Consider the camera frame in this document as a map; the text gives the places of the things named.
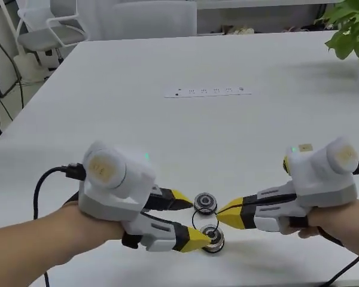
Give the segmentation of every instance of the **table surface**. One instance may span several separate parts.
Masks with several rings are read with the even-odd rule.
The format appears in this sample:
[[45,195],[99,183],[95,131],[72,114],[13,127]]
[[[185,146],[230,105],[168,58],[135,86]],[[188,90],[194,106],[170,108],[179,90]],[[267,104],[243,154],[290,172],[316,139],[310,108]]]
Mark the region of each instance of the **table surface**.
[[[359,153],[355,57],[324,45],[330,32],[86,42],[80,44],[0,138],[0,227],[32,218],[47,169],[80,162],[97,139],[150,153],[162,187],[220,206],[282,185],[287,146],[347,135]],[[165,99],[177,87],[245,86],[252,95]],[[356,177],[359,189],[359,176]],[[78,183],[53,175],[40,214]],[[191,224],[192,210],[157,213]],[[198,226],[215,218],[196,220]],[[302,240],[221,225],[224,250],[150,253],[120,242],[53,268],[51,286],[296,286],[331,278],[355,255],[320,237]],[[359,285],[359,264],[342,285]]]

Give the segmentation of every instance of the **label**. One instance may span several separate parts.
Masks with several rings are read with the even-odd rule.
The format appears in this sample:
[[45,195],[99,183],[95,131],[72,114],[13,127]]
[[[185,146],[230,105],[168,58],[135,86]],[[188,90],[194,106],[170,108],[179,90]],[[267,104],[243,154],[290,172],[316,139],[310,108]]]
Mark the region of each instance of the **label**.
[[299,145],[299,151],[312,151],[312,145],[310,143],[305,143],[304,145]]
[[350,145],[346,145],[336,153],[336,159],[341,164],[348,164],[349,161],[357,160],[358,154]]
[[89,163],[89,171],[97,180],[107,184],[115,173],[115,166],[101,157],[93,157]]

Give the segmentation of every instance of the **ball bearing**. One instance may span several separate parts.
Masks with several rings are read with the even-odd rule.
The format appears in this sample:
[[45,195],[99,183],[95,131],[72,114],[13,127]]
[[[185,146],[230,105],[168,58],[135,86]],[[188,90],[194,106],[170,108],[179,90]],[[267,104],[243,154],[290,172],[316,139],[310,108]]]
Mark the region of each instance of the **ball bearing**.
[[208,246],[202,248],[204,251],[214,254],[222,250],[225,244],[225,238],[222,230],[219,227],[214,224],[208,224],[203,226],[199,231],[211,238],[211,243]]
[[194,208],[202,215],[210,215],[217,210],[217,200],[210,193],[200,193],[194,200]]

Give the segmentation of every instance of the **green plant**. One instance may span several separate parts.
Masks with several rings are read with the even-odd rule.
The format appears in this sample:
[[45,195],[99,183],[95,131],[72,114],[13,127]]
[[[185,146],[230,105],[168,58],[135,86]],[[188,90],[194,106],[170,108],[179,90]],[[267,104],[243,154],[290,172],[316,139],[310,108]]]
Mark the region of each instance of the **green plant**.
[[320,20],[339,28],[326,42],[326,46],[334,49],[339,59],[344,60],[352,51],[359,58],[359,0],[344,0],[326,11]]

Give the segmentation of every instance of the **human hand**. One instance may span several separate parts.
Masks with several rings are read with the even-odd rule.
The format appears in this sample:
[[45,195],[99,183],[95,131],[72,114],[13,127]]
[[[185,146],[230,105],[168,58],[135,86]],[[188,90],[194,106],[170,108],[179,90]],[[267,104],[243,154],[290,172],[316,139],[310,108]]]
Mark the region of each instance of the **human hand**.
[[308,214],[308,221],[311,227],[299,230],[300,238],[319,235],[317,227],[321,227],[359,255],[359,200],[343,206],[315,208]]
[[68,242],[69,250],[61,264],[78,254],[103,245],[108,240],[120,240],[124,234],[119,222],[104,221],[82,213],[77,201],[65,204],[46,219],[53,222],[53,226],[64,234]]

